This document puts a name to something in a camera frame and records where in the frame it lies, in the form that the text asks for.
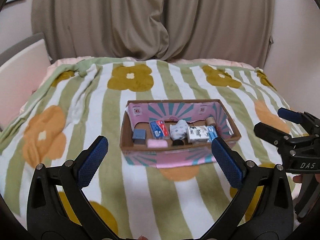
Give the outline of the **person's right hand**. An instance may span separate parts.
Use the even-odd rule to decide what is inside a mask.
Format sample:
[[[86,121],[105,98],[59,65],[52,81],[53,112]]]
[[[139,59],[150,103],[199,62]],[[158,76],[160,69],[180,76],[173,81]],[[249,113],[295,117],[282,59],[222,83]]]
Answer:
[[[296,176],[293,177],[293,181],[295,183],[301,184],[303,182],[303,177],[304,176],[305,176],[305,174],[296,175]],[[316,178],[317,182],[320,183],[320,174],[316,173],[316,174],[313,174],[313,176]]]

